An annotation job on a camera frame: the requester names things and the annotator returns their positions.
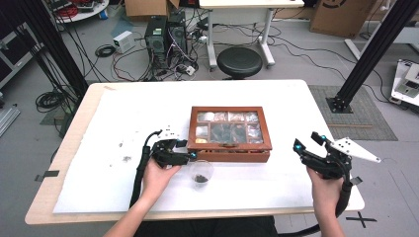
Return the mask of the grey floor mat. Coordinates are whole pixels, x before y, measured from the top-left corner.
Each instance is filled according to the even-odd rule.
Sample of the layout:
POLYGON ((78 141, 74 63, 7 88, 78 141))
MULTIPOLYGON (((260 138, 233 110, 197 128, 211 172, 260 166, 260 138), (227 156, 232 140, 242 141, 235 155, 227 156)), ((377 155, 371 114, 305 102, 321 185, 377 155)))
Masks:
POLYGON ((397 141, 369 93, 361 88, 350 104, 348 114, 336 114, 326 99, 339 91, 339 86, 309 85, 309 90, 320 109, 330 132, 336 139, 350 137, 353 140, 397 141))

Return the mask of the person's left hand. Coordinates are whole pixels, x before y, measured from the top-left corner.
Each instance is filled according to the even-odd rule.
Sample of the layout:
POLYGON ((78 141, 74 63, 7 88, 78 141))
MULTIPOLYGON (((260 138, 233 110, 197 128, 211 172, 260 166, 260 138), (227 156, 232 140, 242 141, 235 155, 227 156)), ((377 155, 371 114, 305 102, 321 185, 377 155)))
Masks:
POLYGON ((180 169, 180 166, 161 168, 154 159, 150 159, 143 177, 141 198, 157 201, 165 191, 172 177, 180 169))

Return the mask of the large closed cardboard box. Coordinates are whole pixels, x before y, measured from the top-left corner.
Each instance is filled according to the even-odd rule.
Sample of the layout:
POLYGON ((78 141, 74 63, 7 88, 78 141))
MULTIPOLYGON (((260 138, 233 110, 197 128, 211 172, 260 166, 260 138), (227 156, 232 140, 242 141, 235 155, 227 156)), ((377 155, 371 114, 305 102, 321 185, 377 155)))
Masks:
POLYGON ((317 0, 309 30, 353 39, 380 0, 317 0))

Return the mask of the black metal frame post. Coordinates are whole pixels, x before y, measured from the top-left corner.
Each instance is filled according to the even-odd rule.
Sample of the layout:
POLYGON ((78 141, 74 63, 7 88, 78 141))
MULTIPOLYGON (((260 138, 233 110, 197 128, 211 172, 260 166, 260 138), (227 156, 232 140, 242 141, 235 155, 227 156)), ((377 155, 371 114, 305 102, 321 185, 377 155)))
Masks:
POLYGON ((380 26, 373 33, 364 52, 347 80, 332 98, 326 102, 334 114, 350 114, 350 103, 375 69, 383 55, 393 44, 405 25, 419 10, 419 0, 396 0, 380 26))
POLYGON ((42 0, 16 0, 16 4, 35 33, 41 38, 42 43, 74 90, 76 97, 82 99, 87 92, 88 84, 63 42, 61 34, 53 25, 54 20, 42 0))

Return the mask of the clear plastic cup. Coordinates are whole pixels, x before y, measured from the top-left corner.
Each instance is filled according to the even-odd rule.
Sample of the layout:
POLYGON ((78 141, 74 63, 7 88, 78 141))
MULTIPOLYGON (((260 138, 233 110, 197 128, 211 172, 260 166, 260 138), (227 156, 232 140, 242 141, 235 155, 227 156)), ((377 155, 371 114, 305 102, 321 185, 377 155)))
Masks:
POLYGON ((204 188, 210 182, 210 179, 212 178, 212 175, 213 175, 213 171, 214 171, 214 167, 213 167, 212 163, 209 162, 209 161, 198 160, 196 162, 193 162, 190 169, 189 169, 189 176, 192 180, 193 188, 195 190, 200 190, 200 189, 204 188), (206 183, 203 183, 203 184, 196 183, 195 182, 195 177, 197 175, 205 176, 209 180, 206 183))

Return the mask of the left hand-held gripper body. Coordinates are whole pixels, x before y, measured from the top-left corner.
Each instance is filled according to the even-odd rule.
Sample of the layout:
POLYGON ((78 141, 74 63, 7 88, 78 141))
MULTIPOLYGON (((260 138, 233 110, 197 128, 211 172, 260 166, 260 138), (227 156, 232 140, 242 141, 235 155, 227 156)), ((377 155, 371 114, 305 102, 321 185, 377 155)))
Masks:
POLYGON ((160 167, 188 164, 189 153, 175 151, 175 148, 177 148, 176 141, 180 139, 179 134, 173 132, 170 128, 165 128, 154 131, 153 135, 157 136, 157 140, 151 148, 150 156, 160 167))

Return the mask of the small white device box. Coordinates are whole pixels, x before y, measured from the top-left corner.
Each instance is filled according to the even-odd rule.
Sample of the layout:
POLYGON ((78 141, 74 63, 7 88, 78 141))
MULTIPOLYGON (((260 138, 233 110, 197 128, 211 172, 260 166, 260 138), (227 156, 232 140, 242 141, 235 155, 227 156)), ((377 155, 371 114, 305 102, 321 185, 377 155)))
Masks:
POLYGON ((118 53, 125 53, 135 47, 133 34, 130 31, 125 31, 115 38, 113 38, 114 45, 118 53))

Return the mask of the person's dark trousers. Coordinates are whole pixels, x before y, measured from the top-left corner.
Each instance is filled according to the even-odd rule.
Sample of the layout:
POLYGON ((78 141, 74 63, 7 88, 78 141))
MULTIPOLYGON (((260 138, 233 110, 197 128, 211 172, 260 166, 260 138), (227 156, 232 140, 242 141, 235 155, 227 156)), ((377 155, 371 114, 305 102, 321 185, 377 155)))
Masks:
POLYGON ((142 222, 134 237, 278 237, 273 216, 142 222))

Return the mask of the person's right hand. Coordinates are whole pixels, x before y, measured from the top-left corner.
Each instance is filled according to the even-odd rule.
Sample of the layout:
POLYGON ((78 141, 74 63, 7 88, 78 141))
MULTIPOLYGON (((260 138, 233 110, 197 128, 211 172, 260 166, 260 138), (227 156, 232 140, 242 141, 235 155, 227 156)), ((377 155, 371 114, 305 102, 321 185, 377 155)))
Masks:
POLYGON ((320 174, 310 168, 307 168, 306 171, 312 182, 312 198, 315 213, 334 216, 343 179, 325 180, 320 174))

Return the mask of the wooden box with glass lid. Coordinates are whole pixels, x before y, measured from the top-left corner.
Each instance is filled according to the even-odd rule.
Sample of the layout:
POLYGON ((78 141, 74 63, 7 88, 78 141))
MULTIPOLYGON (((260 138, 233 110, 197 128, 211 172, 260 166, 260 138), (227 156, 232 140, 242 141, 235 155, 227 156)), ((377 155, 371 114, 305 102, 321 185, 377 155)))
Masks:
POLYGON ((188 151, 198 159, 266 163, 272 149, 262 107, 192 107, 188 151))

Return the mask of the black tape strip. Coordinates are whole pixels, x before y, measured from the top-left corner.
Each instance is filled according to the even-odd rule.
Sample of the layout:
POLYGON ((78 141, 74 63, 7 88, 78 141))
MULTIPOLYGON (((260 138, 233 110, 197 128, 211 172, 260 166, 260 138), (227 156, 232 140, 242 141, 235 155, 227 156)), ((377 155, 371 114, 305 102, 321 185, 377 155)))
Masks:
POLYGON ((44 171, 42 175, 36 175, 35 181, 42 182, 45 178, 57 177, 58 174, 59 174, 59 170, 44 171))

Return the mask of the white machine with grey panel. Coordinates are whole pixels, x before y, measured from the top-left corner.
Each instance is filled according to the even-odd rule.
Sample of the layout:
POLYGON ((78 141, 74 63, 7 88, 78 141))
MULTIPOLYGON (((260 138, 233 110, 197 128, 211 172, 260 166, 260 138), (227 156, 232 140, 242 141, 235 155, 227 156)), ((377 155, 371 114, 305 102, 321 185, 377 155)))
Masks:
POLYGON ((397 61, 390 100, 397 105, 404 102, 419 107, 419 63, 397 61))

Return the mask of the black round stool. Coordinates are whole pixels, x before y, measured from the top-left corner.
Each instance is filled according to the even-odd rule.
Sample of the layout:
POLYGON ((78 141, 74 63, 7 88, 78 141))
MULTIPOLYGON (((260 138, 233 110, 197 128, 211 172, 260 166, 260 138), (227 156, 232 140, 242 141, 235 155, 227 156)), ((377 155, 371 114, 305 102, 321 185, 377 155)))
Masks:
POLYGON ((261 56, 247 47, 230 47, 216 58, 218 68, 232 80, 242 80, 257 74, 263 66, 261 56))

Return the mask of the black computer tower green sticker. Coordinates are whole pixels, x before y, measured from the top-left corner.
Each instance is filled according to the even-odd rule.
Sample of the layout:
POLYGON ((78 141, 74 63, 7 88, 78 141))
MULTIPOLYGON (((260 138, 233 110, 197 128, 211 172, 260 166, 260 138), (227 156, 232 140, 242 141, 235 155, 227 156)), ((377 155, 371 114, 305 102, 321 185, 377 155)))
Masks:
POLYGON ((167 17, 152 16, 145 31, 145 42, 151 62, 158 68, 167 68, 167 17))

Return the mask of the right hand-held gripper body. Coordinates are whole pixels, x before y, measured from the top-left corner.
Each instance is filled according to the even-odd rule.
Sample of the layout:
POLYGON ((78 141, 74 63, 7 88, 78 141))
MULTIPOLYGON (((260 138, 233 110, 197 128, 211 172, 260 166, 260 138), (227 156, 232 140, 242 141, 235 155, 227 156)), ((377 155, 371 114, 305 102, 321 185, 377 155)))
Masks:
POLYGON ((310 151, 310 158, 300 159, 306 167, 321 174, 324 179, 348 180, 352 169, 352 159, 359 158, 371 162, 379 163, 380 158, 353 141, 349 137, 338 140, 330 140, 328 146, 322 145, 326 149, 326 155, 320 157, 310 151))

